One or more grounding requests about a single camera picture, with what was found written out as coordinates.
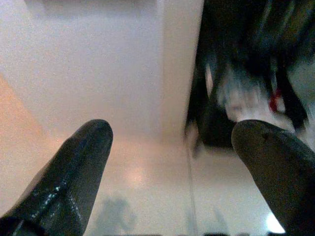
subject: floor tile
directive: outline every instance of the floor tile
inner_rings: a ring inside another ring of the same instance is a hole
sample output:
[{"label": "floor tile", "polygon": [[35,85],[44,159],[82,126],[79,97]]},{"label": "floor tile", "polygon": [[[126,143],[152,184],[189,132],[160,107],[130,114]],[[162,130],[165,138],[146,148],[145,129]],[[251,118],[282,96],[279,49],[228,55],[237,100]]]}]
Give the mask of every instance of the floor tile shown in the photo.
[{"label": "floor tile", "polygon": [[267,232],[270,209],[233,151],[203,148],[190,161],[198,235]]},{"label": "floor tile", "polygon": [[187,166],[186,148],[182,143],[166,144],[144,137],[116,137],[110,164],[167,164]]},{"label": "floor tile", "polygon": [[85,235],[193,235],[192,214],[184,166],[108,165]]}]

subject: red object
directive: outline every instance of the red object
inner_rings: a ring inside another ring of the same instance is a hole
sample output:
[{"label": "red object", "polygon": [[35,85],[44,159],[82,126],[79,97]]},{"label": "red object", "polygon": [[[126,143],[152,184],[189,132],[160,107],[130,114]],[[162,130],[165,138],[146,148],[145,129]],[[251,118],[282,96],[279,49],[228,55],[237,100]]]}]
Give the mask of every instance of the red object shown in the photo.
[{"label": "red object", "polygon": [[271,111],[276,112],[278,110],[277,100],[281,97],[282,93],[280,89],[276,89],[276,92],[271,95],[269,108]]}]

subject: white tile floor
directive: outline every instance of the white tile floor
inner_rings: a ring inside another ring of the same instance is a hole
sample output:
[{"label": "white tile floor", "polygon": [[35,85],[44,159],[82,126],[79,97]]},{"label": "white tile floor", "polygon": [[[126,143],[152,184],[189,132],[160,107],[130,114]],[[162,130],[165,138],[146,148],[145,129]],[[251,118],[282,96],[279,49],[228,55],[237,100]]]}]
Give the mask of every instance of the white tile floor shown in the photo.
[{"label": "white tile floor", "polygon": [[[37,141],[32,150],[27,144],[10,154],[2,150],[0,214],[54,152],[43,147]],[[182,144],[115,137],[85,236],[264,235],[269,214],[233,151],[203,148],[192,159]]]}]

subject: white wall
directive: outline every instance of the white wall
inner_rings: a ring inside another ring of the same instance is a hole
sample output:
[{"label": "white wall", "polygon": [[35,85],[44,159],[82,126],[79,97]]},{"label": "white wall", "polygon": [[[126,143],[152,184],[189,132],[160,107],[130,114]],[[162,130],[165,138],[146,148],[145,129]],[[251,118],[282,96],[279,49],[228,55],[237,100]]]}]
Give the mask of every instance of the white wall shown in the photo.
[{"label": "white wall", "polygon": [[203,0],[164,0],[162,133],[182,137]]},{"label": "white wall", "polygon": [[82,2],[1,1],[0,71],[52,135],[103,118],[115,134],[159,137],[160,3]]}]

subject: wall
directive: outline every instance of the wall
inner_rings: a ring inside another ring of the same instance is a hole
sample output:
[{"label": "wall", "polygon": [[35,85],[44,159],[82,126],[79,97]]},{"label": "wall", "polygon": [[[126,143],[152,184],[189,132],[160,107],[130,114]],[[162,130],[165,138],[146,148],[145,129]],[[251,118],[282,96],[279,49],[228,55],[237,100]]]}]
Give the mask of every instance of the wall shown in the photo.
[{"label": "wall", "polygon": [[162,133],[166,141],[181,138],[184,130],[202,7],[203,0],[164,1]]},{"label": "wall", "polygon": [[160,3],[5,0],[0,71],[52,137],[92,118],[160,137]]}]

